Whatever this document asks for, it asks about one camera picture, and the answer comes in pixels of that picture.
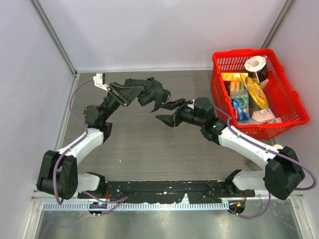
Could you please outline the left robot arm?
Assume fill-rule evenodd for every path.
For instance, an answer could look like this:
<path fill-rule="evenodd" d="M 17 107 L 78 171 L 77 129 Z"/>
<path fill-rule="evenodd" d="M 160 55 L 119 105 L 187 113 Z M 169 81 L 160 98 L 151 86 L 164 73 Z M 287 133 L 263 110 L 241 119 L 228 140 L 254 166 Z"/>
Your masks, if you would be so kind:
<path fill-rule="evenodd" d="M 42 159 L 37 180 L 37 189 L 55 197 L 58 204 L 71 199 L 74 194 L 90 191 L 105 192 L 106 183 L 102 175 L 78 173 L 79 163 L 96 147 L 102 145 L 111 135 L 112 123 L 107 119 L 120 106 L 128 106 L 146 90 L 143 82 L 119 85 L 106 84 L 95 76 L 94 85 L 107 92 L 98 106 L 85 108 L 84 132 L 69 145 L 58 151 L 47 151 Z"/>

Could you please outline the black folding umbrella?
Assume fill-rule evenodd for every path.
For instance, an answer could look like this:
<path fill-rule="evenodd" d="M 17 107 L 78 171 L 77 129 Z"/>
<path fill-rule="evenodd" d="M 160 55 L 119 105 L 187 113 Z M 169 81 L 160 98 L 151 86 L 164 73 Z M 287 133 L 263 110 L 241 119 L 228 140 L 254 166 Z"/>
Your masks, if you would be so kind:
<path fill-rule="evenodd" d="M 143 86 L 144 89 L 138 95 L 139 104 L 144 107 L 152 101 L 155 102 L 152 112 L 157 111 L 162 104 L 166 103 L 170 97 L 170 91 L 163 88 L 161 82 L 152 78 L 146 80 L 126 79 L 124 86 Z"/>

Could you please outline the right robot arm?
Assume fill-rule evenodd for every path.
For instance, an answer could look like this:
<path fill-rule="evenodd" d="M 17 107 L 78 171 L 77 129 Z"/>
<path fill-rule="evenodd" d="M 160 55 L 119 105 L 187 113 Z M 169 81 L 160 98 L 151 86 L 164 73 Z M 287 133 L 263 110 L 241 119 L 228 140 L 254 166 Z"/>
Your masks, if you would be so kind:
<path fill-rule="evenodd" d="M 240 132 L 229 121 L 215 115 L 215 107 L 208 98 L 180 99 L 163 104 L 162 108 L 174 110 L 172 115 L 156 116 L 167 126 L 177 127 L 183 122 L 198 126 L 207 140 L 240 153 L 261 168 L 254 172 L 234 172 L 230 181 L 238 190 L 267 190 L 285 200 L 305 178 L 293 149 L 287 146 L 278 149 Z"/>

